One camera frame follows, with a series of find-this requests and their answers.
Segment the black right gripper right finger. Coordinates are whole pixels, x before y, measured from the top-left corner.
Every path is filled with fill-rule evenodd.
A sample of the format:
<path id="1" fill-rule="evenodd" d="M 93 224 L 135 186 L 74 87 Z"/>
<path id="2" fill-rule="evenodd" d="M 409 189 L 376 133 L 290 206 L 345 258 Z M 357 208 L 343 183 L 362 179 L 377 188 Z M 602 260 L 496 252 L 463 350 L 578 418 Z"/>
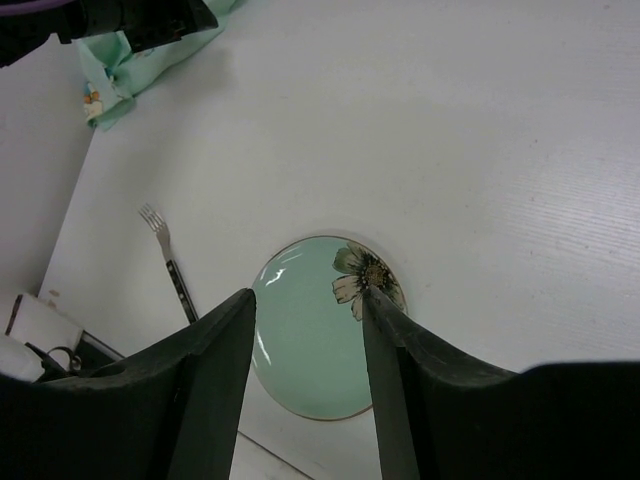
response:
<path id="1" fill-rule="evenodd" d="M 363 335 L 386 479 L 635 479 L 639 365 L 515 373 L 431 333 L 377 289 Z"/>

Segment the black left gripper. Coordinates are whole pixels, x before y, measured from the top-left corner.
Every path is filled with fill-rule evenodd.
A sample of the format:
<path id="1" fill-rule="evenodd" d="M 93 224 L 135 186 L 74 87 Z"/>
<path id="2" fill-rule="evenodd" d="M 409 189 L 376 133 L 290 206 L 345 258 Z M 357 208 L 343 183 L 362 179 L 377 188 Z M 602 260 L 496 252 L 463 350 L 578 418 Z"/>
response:
<path id="1" fill-rule="evenodd" d="M 41 0 L 1 3 L 1 66 L 7 67 L 55 35 L 63 44 L 122 32 L 133 52 L 218 27 L 199 0 Z"/>

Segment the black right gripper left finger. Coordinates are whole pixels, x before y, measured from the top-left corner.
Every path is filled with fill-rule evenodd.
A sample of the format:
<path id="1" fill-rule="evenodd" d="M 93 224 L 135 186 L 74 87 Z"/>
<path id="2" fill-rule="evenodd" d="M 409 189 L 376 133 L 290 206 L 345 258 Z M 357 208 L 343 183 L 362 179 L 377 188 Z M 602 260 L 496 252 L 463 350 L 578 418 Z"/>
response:
<path id="1" fill-rule="evenodd" d="M 256 297 L 92 373 L 1 380 L 5 479 L 225 479 L 250 369 Z"/>

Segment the green cartoon cloth placemat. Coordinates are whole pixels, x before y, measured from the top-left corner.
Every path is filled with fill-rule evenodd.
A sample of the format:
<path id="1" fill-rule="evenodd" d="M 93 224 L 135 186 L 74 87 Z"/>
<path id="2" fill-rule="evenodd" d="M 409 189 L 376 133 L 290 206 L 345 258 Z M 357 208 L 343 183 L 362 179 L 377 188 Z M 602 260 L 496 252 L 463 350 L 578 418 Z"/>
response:
<path id="1" fill-rule="evenodd" d="M 182 40 L 135 53 L 125 35 L 106 33 L 75 42 L 85 78 L 84 113 L 87 124 L 110 129 L 135 105 L 135 98 L 150 87 L 169 67 L 204 48 L 225 29 L 241 1 L 208 1 L 218 27 L 194 33 Z"/>

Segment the green floral ceramic plate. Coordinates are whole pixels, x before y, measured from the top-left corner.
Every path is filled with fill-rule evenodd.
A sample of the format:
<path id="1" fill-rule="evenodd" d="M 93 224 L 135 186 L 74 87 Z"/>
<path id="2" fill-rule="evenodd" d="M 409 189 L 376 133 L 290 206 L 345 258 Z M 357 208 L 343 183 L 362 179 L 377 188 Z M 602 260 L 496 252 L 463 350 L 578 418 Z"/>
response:
<path id="1" fill-rule="evenodd" d="M 345 237 L 304 238 L 264 265 L 252 284 L 252 363 L 276 403 L 316 421 L 344 420 L 371 408 L 361 327 L 370 287 L 407 309 L 388 263 Z"/>

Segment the fork with black handle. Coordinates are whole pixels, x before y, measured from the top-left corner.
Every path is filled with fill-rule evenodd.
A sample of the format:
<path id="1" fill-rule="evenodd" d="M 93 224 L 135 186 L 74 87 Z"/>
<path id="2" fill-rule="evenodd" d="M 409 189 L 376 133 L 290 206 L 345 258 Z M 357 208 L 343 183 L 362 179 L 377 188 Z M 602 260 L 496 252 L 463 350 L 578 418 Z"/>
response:
<path id="1" fill-rule="evenodd" d="M 197 322 L 199 319 L 199 315 L 196 312 L 196 308 L 193 304 L 191 295 L 188 291 L 181 270 L 173 253 L 170 230 L 167 223 L 162 218 L 162 216 L 158 212 L 156 212 L 149 204 L 143 205 L 139 209 L 139 214 L 156 236 L 156 239 L 160 245 L 165 267 L 168 271 L 169 277 L 174 286 L 180 304 L 185 312 L 188 322 L 190 324 Z"/>

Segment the white black robot base clutter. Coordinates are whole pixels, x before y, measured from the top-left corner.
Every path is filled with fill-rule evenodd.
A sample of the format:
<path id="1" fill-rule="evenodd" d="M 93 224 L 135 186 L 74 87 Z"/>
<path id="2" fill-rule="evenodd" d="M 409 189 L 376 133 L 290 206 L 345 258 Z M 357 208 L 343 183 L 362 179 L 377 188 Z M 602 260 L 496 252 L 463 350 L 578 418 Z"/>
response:
<path id="1" fill-rule="evenodd" d="M 1 373 L 18 380 L 88 375 L 123 358 L 52 302 L 32 295 L 17 295 L 1 322 Z"/>

